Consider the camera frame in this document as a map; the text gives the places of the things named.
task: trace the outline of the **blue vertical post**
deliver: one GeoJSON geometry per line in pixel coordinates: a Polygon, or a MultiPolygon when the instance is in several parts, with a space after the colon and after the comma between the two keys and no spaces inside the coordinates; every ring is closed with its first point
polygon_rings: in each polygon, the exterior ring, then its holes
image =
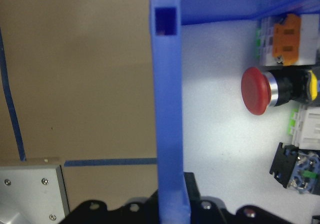
{"type": "Polygon", "coordinates": [[[180,0],[150,0],[161,223],[189,223],[183,171],[180,0]]]}

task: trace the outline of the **screw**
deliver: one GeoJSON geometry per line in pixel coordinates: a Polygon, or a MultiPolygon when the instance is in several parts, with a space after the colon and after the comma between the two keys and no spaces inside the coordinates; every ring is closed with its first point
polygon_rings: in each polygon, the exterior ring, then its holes
{"type": "Polygon", "coordinates": [[[11,181],[9,179],[4,180],[5,185],[11,185],[11,181]]]}
{"type": "Polygon", "coordinates": [[[282,56],[278,56],[278,57],[276,57],[275,58],[276,59],[276,62],[278,63],[278,64],[283,64],[284,63],[284,61],[283,61],[283,57],[282,56]]]}
{"type": "Polygon", "coordinates": [[[255,218],[256,212],[254,210],[249,209],[249,208],[245,208],[243,211],[244,211],[244,214],[246,215],[246,217],[255,218]]]}
{"type": "Polygon", "coordinates": [[[91,202],[89,209],[90,210],[97,210],[97,209],[99,209],[99,207],[100,207],[100,205],[98,203],[91,202]]]}
{"type": "Polygon", "coordinates": [[[50,220],[56,220],[56,218],[57,218],[57,217],[55,216],[55,214],[51,214],[51,215],[49,216],[49,219],[50,219],[50,220]]]}
{"type": "Polygon", "coordinates": [[[130,211],[132,211],[132,212],[137,212],[139,209],[140,209],[140,207],[138,204],[132,203],[130,205],[130,211]]]}
{"type": "Polygon", "coordinates": [[[209,201],[206,201],[206,200],[201,202],[201,206],[202,206],[203,209],[206,209],[206,210],[211,209],[211,203],[209,201]]]}
{"type": "Polygon", "coordinates": [[[42,182],[43,185],[48,185],[49,184],[49,181],[48,181],[47,178],[42,178],[41,182],[42,182]]]}

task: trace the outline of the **orange terminal block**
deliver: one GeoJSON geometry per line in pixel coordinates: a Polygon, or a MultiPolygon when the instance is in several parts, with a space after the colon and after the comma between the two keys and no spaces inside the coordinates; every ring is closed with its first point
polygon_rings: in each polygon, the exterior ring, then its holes
{"type": "Polygon", "coordinates": [[[284,66],[293,65],[299,59],[301,18],[288,14],[284,24],[273,28],[272,56],[284,66]]]}

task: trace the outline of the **square hole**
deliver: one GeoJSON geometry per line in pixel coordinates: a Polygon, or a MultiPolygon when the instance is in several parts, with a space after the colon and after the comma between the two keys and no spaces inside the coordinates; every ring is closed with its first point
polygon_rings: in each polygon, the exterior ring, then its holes
{"type": "Polygon", "coordinates": [[[176,35],[177,18],[175,8],[156,8],[155,10],[155,33],[158,36],[176,35]]]}
{"type": "Polygon", "coordinates": [[[295,30],[294,30],[294,29],[285,29],[285,30],[283,31],[283,33],[284,33],[285,35],[294,35],[295,30]]]}
{"type": "Polygon", "coordinates": [[[293,46],[283,46],[282,50],[284,52],[291,52],[294,50],[293,46]]]}

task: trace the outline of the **electrical component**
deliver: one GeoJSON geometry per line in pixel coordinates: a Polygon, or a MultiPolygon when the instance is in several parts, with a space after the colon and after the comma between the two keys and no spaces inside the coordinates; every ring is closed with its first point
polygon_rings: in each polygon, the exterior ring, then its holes
{"type": "Polygon", "coordinates": [[[292,145],[300,149],[320,150],[320,108],[300,105],[290,120],[292,145]]]}
{"type": "Polygon", "coordinates": [[[254,115],[262,115],[268,106],[279,106],[290,100],[309,106],[320,106],[320,66],[289,66],[261,72],[247,69],[241,80],[245,106],[254,115]]]}
{"type": "Polygon", "coordinates": [[[270,174],[284,188],[320,195],[320,152],[279,143],[270,174]]]}
{"type": "Polygon", "coordinates": [[[260,65],[314,65],[319,57],[319,19],[316,14],[262,19],[257,31],[260,65]]]}

